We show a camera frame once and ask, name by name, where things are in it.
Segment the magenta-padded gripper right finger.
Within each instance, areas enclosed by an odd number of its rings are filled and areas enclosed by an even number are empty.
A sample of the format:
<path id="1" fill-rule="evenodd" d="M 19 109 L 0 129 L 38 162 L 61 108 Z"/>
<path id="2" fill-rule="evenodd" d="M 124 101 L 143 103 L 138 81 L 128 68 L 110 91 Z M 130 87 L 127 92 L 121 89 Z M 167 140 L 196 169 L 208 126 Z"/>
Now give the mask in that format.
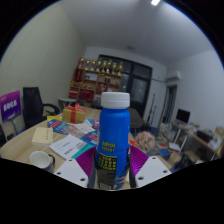
<path id="1" fill-rule="evenodd" d="M 130 147 L 129 181 L 132 188 L 146 186 L 170 174 L 157 156 L 148 156 L 138 148 Z"/>

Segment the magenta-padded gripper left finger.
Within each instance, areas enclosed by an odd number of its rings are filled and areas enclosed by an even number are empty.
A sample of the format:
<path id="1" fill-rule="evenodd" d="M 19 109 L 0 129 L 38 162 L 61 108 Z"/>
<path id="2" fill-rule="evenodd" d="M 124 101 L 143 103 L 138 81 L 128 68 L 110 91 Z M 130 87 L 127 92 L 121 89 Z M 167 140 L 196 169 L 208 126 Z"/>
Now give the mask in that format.
<path id="1" fill-rule="evenodd" d="M 93 147 L 76 159 L 66 160 L 54 174 L 78 186 L 93 189 L 96 180 L 95 152 L 96 148 Z"/>

